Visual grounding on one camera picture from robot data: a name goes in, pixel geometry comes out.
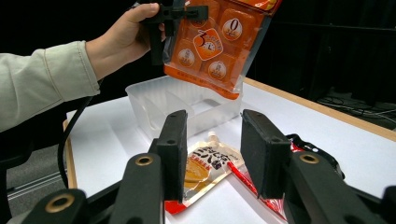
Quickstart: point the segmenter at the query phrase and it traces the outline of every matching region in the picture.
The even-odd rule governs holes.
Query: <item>black clip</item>
[[[164,23],[165,35],[175,35],[175,20],[186,19],[191,21],[206,21],[208,19],[209,6],[197,7],[166,7],[160,4],[160,11],[152,18],[141,21],[148,27],[149,41],[151,47],[151,63],[153,65],[163,64],[163,45],[161,32],[158,25]]]

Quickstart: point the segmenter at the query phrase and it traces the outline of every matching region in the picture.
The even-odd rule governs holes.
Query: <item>black curtain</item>
[[[248,77],[317,100],[396,103],[396,1],[284,0]]]

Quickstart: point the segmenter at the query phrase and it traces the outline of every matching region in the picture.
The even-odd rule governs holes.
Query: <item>wooden table edge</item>
[[[331,108],[329,108],[327,106],[320,105],[318,103],[306,100],[306,99],[304,99],[302,97],[290,94],[290,93],[288,93],[286,91],[282,91],[280,89],[268,86],[266,84],[263,84],[263,83],[261,83],[259,81],[253,80],[253,79],[248,78],[248,77],[245,78],[244,82],[247,83],[250,86],[259,88],[259,89],[264,90],[264,91],[271,92],[272,94],[275,94],[275,95],[280,96],[282,98],[285,98],[285,99],[288,99],[290,101],[293,101],[294,103],[297,103],[299,105],[306,106],[308,108],[316,110],[316,111],[318,111],[318,112],[320,112],[322,114],[325,114],[327,116],[330,116],[332,118],[339,119],[339,120],[341,120],[343,122],[346,122],[348,124],[351,124],[351,125],[353,125],[355,127],[361,128],[361,129],[363,129],[363,130],[365,130],[367,132],[380,135],[380,136],[388,138],[389,140],[392,140],[392,141],[396,141],[396,132],[394,132],[392,130],[383,128],[381,126],[375,125],[373,123],[367,122],[367,121],[362,120],[362,119],[358,119],[358,118],[352,117],[352,116],[350,116],[348,114],[345,114],[345,113],[339,112],[337,110],[331,109]]]
[[[64,121],[64,130],[68,125],[67,119]],[[70,137],[67,137],[66,143],[64,144],[64,150],[66,154],[66,167],[67,167],[67,181],[70,189],[76,189],[77,185],[77,177],[76,177],[76,167],[74,164],[73,158],[73,150],[72,143],[70,141]]]

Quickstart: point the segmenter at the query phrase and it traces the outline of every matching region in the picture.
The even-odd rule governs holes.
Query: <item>clear plastic container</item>
[[[126,89],[140,128],[149,138],[160,136],[166,117],[185,109],[187,136],[215,127],[239,115],[242,95],[229,100],[209,88],[164,76]]]

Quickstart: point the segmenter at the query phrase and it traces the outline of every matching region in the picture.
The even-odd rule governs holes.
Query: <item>sleeve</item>
[[[0,132],[65,101],[99,93],[85,41],[31,56],[0,53]]]

